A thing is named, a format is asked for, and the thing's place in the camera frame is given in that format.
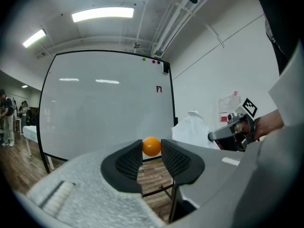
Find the orange ball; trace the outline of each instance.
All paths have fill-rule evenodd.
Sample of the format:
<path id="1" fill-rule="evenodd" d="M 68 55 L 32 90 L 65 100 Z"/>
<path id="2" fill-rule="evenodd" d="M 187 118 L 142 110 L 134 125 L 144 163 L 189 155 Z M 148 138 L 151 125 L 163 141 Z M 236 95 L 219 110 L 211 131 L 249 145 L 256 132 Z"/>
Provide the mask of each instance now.
<path id="1" fill-rule="evenodd" d="M 155 156 L 162 150 L 161 142 L 155 137 L 148 137 L 142 143 L 142 151 L 148 156 Z"/>

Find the fluorescent light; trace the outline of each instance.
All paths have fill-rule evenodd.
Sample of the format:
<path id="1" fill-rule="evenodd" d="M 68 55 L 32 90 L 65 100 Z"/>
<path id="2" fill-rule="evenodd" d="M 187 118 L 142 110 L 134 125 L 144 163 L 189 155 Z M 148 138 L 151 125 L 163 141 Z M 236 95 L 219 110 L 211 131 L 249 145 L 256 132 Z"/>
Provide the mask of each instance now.
<path id="1" fill-rule="evenodd" d="M 23 45 L 27 48 L 29 47 L 31 44 L 33 44 L 36 40 L 39 40 L 41 37 L 44 37 L 46 34 L 44 32 L 43 29 L 41 29 L 40 31 L 38 31 L 35 35 L 31 36 L 30 38 L 28 38 Z"/>
<path id="2" fill-rule="evenodd" d="M 118 81 L 113 80 L 96 79 L 95 81 L 99 83 L 119 84 Z"/>
<path id="3" fill-rule="evenodd" d="M 78 78 L 60 78 L 60 81 L 79 81 Z"/>
<path id="4" fill-rule="evenodd" d="M 74 22 L 94 19 L 94 18 L 104 18 L 104 17 L 124 17 L 132 18 L 134 9 L 131 8 L 99 8 L 99 9 L 90 9 L 82 11 L 79 13 L 72 14 Z"/>

